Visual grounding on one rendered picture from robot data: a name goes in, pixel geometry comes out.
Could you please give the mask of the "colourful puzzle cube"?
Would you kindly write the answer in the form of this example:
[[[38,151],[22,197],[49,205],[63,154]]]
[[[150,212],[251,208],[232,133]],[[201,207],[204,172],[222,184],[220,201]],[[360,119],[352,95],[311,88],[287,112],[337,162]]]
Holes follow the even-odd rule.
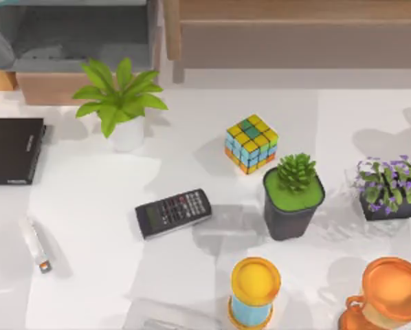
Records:
[[[276,157],[278,134],[260,116],[252,114],[227,128],[225,154],[246,175]]]

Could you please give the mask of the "black calculator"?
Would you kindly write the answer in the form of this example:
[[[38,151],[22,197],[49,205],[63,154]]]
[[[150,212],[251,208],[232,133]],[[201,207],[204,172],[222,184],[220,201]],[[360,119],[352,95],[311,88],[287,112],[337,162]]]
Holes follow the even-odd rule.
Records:
[[[144,239],[166,234],[209,219],[212,206],[203,189],[190,190],[135,208]]]

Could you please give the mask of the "green succulent in black pot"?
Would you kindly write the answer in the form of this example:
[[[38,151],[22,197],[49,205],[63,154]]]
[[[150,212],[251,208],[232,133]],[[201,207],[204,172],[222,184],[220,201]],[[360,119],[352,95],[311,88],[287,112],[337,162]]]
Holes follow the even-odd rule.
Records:
[[[265,173],[263,188],[263,217],[275,241],[301,237],[326,196],[315,161],[306,153],[281,157]]]

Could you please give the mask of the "green plant in white pot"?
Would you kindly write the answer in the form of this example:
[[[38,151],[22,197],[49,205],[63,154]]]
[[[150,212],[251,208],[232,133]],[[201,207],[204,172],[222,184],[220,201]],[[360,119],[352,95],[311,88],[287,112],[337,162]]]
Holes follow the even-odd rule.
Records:
[[[132,72],[130,58],[123,58],[113,73],[107,65],[89,59],[81,65],[89,84],[74,93],[74,100],[83,100],[76,111],[82,118],[96,114],[103,136],[117,152],[128,153],[143,145],[145,110],[165,111],[166,103],[156,94],[163,89],[155,82],[158,71]]]

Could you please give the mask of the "yellow and blue hourglass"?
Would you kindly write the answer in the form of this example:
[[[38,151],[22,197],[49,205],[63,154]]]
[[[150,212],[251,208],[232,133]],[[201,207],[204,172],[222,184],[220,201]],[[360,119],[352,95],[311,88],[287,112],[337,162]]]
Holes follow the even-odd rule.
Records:
[[[238,330],[263,330],[273,316],[281,286],[276,266],[265,258],[244,258],[234,266],[230,282],[227,314],[231,323]]]

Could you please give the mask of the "wooden open shelf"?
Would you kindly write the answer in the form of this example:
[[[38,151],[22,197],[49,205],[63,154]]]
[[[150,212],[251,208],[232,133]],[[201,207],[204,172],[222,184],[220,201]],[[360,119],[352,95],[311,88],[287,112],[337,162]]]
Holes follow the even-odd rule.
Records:
[[[162,0],[186,69],[411,69],[411,0]]]

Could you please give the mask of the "pale wooden drawer front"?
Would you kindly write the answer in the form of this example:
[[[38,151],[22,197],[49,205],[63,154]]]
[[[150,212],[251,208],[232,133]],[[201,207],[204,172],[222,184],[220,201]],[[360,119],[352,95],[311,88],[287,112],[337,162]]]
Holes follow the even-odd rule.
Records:
[[[17,72],[16,80],[27,105],[81,105],[90,101],[72,98],[79,89],[91,84],[82,72]]]

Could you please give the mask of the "grey pierced drawer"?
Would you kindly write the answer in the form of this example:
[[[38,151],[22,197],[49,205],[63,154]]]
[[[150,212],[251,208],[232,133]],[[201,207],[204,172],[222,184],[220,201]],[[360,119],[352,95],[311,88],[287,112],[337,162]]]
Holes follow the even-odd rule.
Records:
[[[0,32],[18,73],[81,72],[90,58],[115,70],[154,68],[157,0],[18,0],[0,7]]]

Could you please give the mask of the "purple flowers in black pot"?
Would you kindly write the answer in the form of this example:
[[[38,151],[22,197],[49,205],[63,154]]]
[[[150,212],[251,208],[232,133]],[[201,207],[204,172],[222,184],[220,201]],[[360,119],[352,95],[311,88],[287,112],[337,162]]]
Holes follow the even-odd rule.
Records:
[[[357,166],[353,186],[367,221],[411,217],[411,157],[383,161],[367,157]]]

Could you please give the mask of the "white marker pen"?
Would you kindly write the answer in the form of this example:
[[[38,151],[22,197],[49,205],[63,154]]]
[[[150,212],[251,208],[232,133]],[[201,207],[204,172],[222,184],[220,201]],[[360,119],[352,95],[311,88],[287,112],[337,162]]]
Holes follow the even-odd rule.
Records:
[[[52,271],[52,251],[41,224],[31,217],[21,217],[19,227],[34,264],[42,274]]]

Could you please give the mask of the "orange trophy cup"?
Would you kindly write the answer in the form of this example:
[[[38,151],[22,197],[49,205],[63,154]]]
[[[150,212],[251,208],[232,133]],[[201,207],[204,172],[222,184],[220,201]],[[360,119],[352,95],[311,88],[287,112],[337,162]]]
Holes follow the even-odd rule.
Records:
[[[370,262],[361,291],[349,296],[338,330],[396,330],[411,322],[411,263],[398,257]]]

